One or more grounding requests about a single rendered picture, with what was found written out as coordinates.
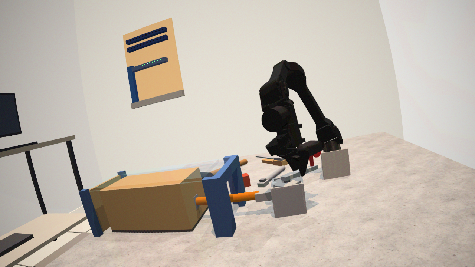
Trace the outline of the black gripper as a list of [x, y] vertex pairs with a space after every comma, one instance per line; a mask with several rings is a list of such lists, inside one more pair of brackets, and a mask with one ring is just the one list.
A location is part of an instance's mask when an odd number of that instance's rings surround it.
[[302, 124], [298, 124], [297, 121], [296, 123], [288, 124], [277, 131], [278, 134], [281, 135], [290, 132], [295, 139], [295, 145], [289, 146], [279, 157], [286, 159], [292, 168], [292, 171], [297, 171], [299, 169], [300, 174], [303, 177], [307, 170], [307, 164], [310, 156], [322, 151], [323, 147], [322, 143], [317, 140], [310, 140], [306, 143], [303, 143], [306, 140], [305, 138], [301, 137], [299, 128], [302, 128]]

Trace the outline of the blue u-shaped frame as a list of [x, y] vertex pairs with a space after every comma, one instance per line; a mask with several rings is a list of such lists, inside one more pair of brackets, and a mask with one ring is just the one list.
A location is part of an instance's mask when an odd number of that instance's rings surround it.
[[232, 155], [221, 169], [212, 177], [213, 189], [220, 214], [225, 237], [232, 237], [236, 230], [232, 203], [227, 181], [232, 176], [236, 193], [245, 193], [244, 180], [239, 162], [239, 155]]

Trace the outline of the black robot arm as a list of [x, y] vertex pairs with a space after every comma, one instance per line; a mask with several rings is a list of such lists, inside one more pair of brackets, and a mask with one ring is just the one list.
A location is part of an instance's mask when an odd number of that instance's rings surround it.
[[[323, 115], [307, 87], [307, 77], [296, 62], [283, 60], [273, 67], [270, 80], [260, 87], [259, 96], [263, 111], [262, 125], [269, 132], [277, 132], [288, 124], [296, 123], [294, 102], [289, 99], [289, 89], [298, 93], [304, 106], [316, 124], [316, 135], [322, 143], [323, 152], [341, 150], [343, 143], [339, 128]], [[277, 137], [266, 145], [271, 156], [280, 156], [289, 146], [295, 145], [290, 132]], [[332, 139], [332, 140], [331, 140]]]

